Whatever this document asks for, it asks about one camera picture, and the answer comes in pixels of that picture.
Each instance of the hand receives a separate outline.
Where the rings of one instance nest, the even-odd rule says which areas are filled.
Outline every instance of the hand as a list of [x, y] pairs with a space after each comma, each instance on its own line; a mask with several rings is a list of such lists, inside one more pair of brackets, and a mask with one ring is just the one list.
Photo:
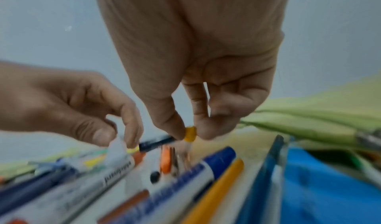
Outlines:
[[171, 95], [180, 82], [203, 139], [233, 130], [268, 97], [286, 2], [98, 0], [132, 89], [177, 139], [185, 129]]
[[0, 129], [46, 131], [107, 146], [117, 134], [106, 115], [122, 117], [128, 147], [143, 133], [135, 103], [96, 72], [0, 62]]

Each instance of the white wall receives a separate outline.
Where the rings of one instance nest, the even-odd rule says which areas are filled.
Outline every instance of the white wall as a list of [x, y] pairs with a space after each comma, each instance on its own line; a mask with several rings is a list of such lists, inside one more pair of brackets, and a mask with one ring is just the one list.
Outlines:
[[[303, 96], [380, 69], [380, 4], [290, 0], [271, 96]], [[0, 59], [102, 72], [137, 102], [143, 138], [160, 133], [129, 86], [95, 0], [0, 0]], [[185, 124], [192, 124], [183, 89], [174, 99]], [[0, 162], [42, 156], [76, 143], [53, 134], [0, 132]]]

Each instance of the blue marker cap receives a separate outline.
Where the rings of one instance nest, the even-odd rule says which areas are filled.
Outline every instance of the blue marker cap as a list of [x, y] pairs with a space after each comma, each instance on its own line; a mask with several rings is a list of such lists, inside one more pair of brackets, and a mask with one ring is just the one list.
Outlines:
[[235, 151], [232, 147], [227, 146], [213, 155], [204, 158], [204, 161], [210, 166], [213, 171], [214, 180], [228, 168], [230, 163], [235, 159]]

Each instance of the green fabric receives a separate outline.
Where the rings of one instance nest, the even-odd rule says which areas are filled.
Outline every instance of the green fabric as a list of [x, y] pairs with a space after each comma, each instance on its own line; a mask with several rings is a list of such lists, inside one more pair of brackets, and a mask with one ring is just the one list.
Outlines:
[[268, 99], [238, 126], [253, 125], [298, 138], [357, 145], [357, 130], [381, 128], [381, 71], [302, 98]]

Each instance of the yellow cap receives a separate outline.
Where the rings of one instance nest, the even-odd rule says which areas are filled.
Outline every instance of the yellow cap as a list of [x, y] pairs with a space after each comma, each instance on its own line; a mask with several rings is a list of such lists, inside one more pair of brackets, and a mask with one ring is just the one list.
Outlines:
[[196, 137], [197, 137], [196, 127], [192, 126], [192, 127], [186, 127], [185, 128], [185, 137], [184, 137], [184, 140], [186, 142], [194, 142]]

